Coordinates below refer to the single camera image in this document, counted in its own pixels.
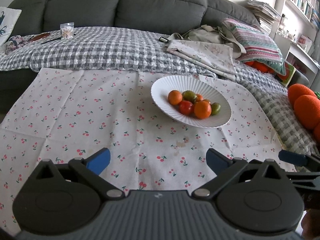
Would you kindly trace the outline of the person's right hand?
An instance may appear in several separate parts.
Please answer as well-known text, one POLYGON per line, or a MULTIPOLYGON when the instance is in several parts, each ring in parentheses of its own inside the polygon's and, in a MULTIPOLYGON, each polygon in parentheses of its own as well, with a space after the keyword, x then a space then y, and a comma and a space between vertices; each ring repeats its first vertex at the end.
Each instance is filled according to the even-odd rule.
POLYGON ((320 237, 320 211, 308 209, 301 226, 303 229, 302 236, 304 239, 319 239, 320 237))

